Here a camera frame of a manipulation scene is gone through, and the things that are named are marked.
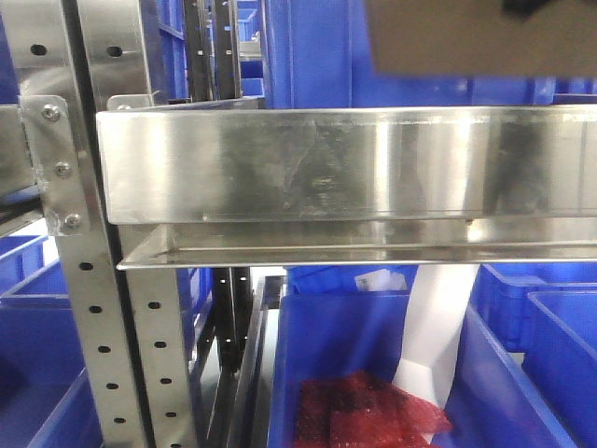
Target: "bolt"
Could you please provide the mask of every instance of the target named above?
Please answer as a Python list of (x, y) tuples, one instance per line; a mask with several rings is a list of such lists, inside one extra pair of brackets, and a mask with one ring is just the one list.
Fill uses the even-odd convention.
[(73, 167), (67, 161), (59, 161), (56, 163), (54, 171), (58, 177), (66, 179), (73, 173)]
[(41, 116), (47, 121), (55, 122), (60, 119), (62, 112), (56, 105), (44, 105), (44, 108), (41, 111)]
[(76, 229), (81, 225), (81, 216), (78, 213), (71, 213), (64, 219), (64, 224), (69, 229)]

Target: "metal beam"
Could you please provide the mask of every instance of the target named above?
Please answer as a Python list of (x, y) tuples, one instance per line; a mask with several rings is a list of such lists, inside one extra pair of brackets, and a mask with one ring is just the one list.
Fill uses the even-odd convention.
[(212, 26), (215, 25), (215, 84), (217, 98), (229, 100), (243, 96), (239, 59), (238, 7), (236, 0), (212, 3)]
[(183, 0), (188, 91), (191, 101), (214, 99), (211, 41), (207, 30), (204, 0)]
[(76, 3), (70, 0), (2, 0), (1, 12), (21, 98), (64, 99), (89, 210), (89, 230), (58, 237), (69, 295), (89, 370), (106, 448), (146, 448), (146, 407), (115, 229), (104, 219), (94, 145), (93, 107)]
[[(97, 109), (165, 104), (155, 0), (77, 2)], [(118, 230), (129, 250), (152, 228)], [(189, 365), (201, 363), (187, 350), (193, 322), (182, 319), (191, 311), (179, 297), (176, 271), (131, 273), (127, 280), (155, 443), (196, 448), (199, 382)]]
[(597, 216), (595, 105), (98, 120), (118, 224)]

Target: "blue plastic bin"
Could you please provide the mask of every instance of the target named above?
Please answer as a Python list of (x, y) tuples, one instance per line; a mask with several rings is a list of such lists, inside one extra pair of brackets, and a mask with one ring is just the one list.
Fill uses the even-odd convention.
[(102, 444), (87, 371), (83, 371), (27, 448), (100, 448)]
[[(0, 305), (0, 446), (99, 446), (92, 400), (72, 389), (83, 368), (68, 307)], [(90, 443), (72, 444), (69, 433)]]
[(300, 266), (289, 268), (287, 274), (288, 293), (321, 294), (336, 292), (358, 292), (367, 290), (359, 282), (360, 275), (387, 269), (390, 273), (401, 273), (412, 288), (417, 265), (366, 265), (366, 266)]
[(19, 102), (19, 86), (12, 66), (7, 36), (0, 16), (0, 105), (15, 105)]
[(471, 300), (508, 351), (524, 352), (531, 338), (529, 292), (593, 288), (597, 263), (486, 264)]
[(597, 447), (597, 291), (529, 295), (532, 338), (522, 367), (579, 444)]
[(65, 296), (66, 280), (59, 260), (38, 270), (5, 292), (5, 296)]
[(251, 40), (257, 32), (257, 9), (239, 8), (239, 40)]
[[(408, 296), (289, 296), (282, 300), (271, 404), (270, 448), (292, 446), (300, 382), (364, 369), (391, 381)], [(469, 308), (446, 412), (442, 448), (575, 446), (538, 392)]]
[(212, 270), (179, 269), (176, 272), (185, 349), (191, 359), (199, 333), (212, 308)]
[(44, 265), (47, 236), (7, 236), (0, 239), (0, 294)]
[(594, 92), (584, 78), (379, 75), (364, 3), (265, 0), (269, 107), (549, 105), (556, 92)]
[(161, 50), (171, 99), (188, 97), (183, 11), (182, 0), (158, 0)]
[(241, 79), (243, 96), (263, 96), (262, 77), (244, 77)]

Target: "white paper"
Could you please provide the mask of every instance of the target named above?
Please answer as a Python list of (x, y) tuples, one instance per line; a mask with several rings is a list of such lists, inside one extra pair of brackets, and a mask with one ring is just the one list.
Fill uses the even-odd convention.
[(379, 269), (354, 278), (359, 291), (403, 291), (407, 280), (403, 273), (392, 273), (389, 269)]
[(444, 408), (478, 264), (422, 265), (410, 294), (394, 385)]

